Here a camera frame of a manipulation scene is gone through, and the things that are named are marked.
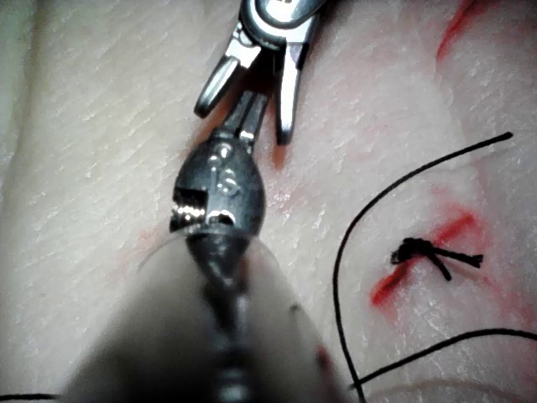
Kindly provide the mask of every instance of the needle driver jaw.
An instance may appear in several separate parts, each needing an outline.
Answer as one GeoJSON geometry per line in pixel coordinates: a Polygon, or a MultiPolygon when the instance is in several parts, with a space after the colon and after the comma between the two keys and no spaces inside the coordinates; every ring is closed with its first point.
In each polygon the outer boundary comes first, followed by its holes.
{"type": "Polygon", "coordinates": [[[272,52],[276,89],[276,139],[289,144],[295,126],[300,73],[326,0],[242,0],[224,55],[207,80],[194,112],[206,117],[261,51],[272,52]]]}

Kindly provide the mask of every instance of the black suture thread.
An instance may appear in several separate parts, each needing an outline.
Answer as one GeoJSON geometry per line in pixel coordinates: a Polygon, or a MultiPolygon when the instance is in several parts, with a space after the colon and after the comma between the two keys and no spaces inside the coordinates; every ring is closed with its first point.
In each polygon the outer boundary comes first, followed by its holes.
{"type": "Polygon", "coordinates": [[[416,256],[425,256],[430,262],[436,266],[444,275],[447,281],[451,281],[451,273],[446,268],[444,263],[436,256],[445,256],[447,258],[458,260],[462,263],[469,264],[470,266],[479,269],[483,262],[483,255],[476,254],[470,256],[468,254],[460,254],[450,250],[437,248],[430,241],[421,238],[405,238],[399,245],[399,248],[392,253],[390,258],[391,264],[400,264],[415,258],[416,256]]]}
{"type": "Polygon", "coordinates": [[[390,371],[393,371],[394,369],[401,368],[402,366],[409,364],[412,361],[415,361],[416,359],[421,359],[426,355],[429,355],[436,351],[440,351],[443,348],[450,347],[453,344],[457,344],[459,342],[463,342],[471,338],[481,338],[483,336],[515,336],[518,338],[527,338],[529,340],[533,340],[537,342],[537,333],[526,332],[525,330],[506,329],[502,327],[473,330],[471,332],[459,334],[453,338],[448,338],[437,344],[433,344],[432,346],[425,348],[419,351],[418,353],[411,354],[410,356],[404,359],[400,359],[399,361],[396,361],[395,363],[379,368],[376,371],[373,371],[371,374],[364,376],[360,380],[360,383],[363,385],[366,382],[369,382],[370,380],[377,378],[378,376],[384,375],[390,371]]]}
{"type": "Polygon", "coordinates": [[[48,393],[24,393],[24,394],[12,394],[12,395],[0,395],[0,401],[14,401],[14,400],[58,400],[59,395],[51,395],[48,393]]]}
{"type": "Polygon", "coordinates": [[[354,368],[354,363],[352,362],[351,354],[349,353],[349,349],[347,346],[347,340],[345,339],[345,331],[343,330],[343,321],[341,319],[341,304],[339,302],[339,287],[338,287],[338,278],[339,278],[339,269],[341,265],[341,259],[343,257],[343,250],[347,246],[347,242],[351,236],[352,230],[356,227],[358,222],[362,219],[363,216],[366,215],[366,213],[371,210],[373,206],[375,206],[383,197],[388,195],[393,189],[401,185],[402,183],[406,182],[407,180],[411,179],[412,177],[422,173],[425,170],[428,170],[434,166],[437,166],[443,162],[446,162],[448,160],[451,160],[453,158],[456,158],[460,155],[464,155],[467,153],[471,153],[472,151],[475,151],[476,149],[482,149],[483,147],[487,147],[488,145],[499,143],[500,141],[508,140],[513,137],[513,134],[510,132],[500,134],[499,136],[493,137],[488,140],[481,141],[479,143],[476,143],[474,145],[471,145],[469,147],[466,147],[465,149],[461,149],[459,151],[456,151],[454,153],[445,155],[438,160],[431,161],[428,164],[422,165],[420,168],[417,168],[416,170],[413,170],[409,172],[408,174],[402,176],[401,178],[397,179],[394,183],[392,183],[390,186],[388,186],[386,189],[378,193],[351,221],[349,224],[347,230],[345,231],[345,234],[343,235],[343,239],[341,240],[341,243],[339,245],[339,248],[337,250],[336,255],[336,261],[334,262],[334,271],[332,274],[332,293],[333,293],[333,300],[334,300],[334,311],[336,314],[336,327],[337,327],[337,334],[339,336],[340,344],[341,344],[341,350],[343,351],[343,355],[345,356],[345,360],[347,361],[347,366],[349,368],[349,372],[351,373],[352,377],[352,383],[357,385],[357,393],[358,393],[358,399],[360,400],[360,403],[366,403],[366,397],[363,393],[362,384],[360,383],[360,378],[358,376],[358,373],[356,369],[354,368]]]}

